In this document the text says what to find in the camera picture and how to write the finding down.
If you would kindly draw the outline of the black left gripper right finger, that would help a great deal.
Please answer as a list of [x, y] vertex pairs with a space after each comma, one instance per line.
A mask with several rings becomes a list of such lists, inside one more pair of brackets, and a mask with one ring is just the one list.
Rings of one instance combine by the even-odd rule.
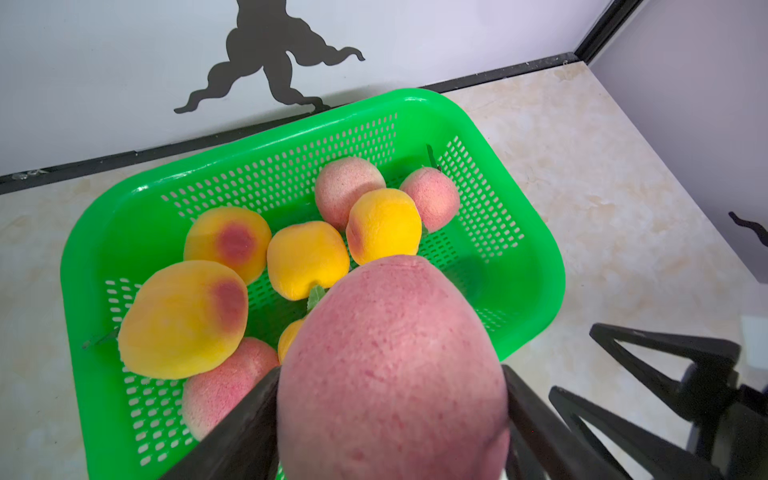
[[577, 438], [511, 367], [502, 366], [508, 395], [510, 445], [505, 472], [509, 479], [626, 479], [606, 451]]

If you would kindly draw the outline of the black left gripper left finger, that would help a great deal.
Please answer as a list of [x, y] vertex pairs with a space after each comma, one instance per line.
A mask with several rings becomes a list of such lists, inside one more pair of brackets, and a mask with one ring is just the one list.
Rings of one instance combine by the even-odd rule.
[[263, 479], [276, 477], [278, 367], [182, 460], [165, 479]]

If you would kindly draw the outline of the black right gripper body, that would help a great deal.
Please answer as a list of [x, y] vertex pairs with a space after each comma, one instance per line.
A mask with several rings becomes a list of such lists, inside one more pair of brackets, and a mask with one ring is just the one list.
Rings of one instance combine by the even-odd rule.
[[686, 450], [715, 467], [724, 479], [767, 477], [767, 390], [739, 381], [707, 379], [697, 391]]

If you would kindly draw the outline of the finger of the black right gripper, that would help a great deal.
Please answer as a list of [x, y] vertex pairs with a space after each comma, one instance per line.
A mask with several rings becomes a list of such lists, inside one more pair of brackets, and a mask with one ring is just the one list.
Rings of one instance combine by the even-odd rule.
[[708, 461], [650, 433], [622, 417], [568, 391], [553, 387], [549, 401], [571, 432], [598, 458], [628, 479], [630, 475], [590, 430], [597, 428], [655, 479], [720, 479]]
[[741, 346], [731, 340], [603, 323], [594, 324], [589, 335], [684, 420], [718, 416], [735, 394]]

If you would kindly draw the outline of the pink peach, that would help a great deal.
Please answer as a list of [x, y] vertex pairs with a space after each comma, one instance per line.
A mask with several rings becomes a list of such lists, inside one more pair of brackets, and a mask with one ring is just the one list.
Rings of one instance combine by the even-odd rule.
[[270, 345], [246, 337], [221, 365], [190, 377], [184, 385], [181, 415], [191, 435], [201, 441], [278, 365], [278, 354]]
[[315, 202], [324, 221], [344, 230], [356, 201], [365, 193], [385, 187], [375, 165], [358, 157], [347, 157], [330, 162], [321, 170], [315, 185]]
[[498, 479], [508, 394], [490, 338], [427, 259], [360, 266], [311, 311], [281, 368], [289, 479]]
[[460, 197], [453, 181], [440, 170], [422, 167], [406, 177], [400, 186], [414, 201], [423, 226], [434, 233], [458, 214]]

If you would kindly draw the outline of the yellow peach with green leaf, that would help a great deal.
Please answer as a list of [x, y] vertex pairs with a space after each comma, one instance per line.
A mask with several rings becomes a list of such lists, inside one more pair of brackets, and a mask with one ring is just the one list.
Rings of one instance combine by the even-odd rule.
[[267, 249], [268, 277], [273, 289], [291, 301], [307, 299], [313, 287], [332, 287], [350, 271], [341, 234], [324, 221], [283, 228]]

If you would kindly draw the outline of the yellow peach with red spot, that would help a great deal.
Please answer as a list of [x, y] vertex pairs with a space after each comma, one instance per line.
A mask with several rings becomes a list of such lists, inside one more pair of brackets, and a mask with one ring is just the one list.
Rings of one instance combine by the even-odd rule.
[[242, 207], [217, 207], [193, 222], [185, 239], [183, 259], [223, 264], [250, 285], [266, 267], [271, 240], [271, 229], [260, 214]]

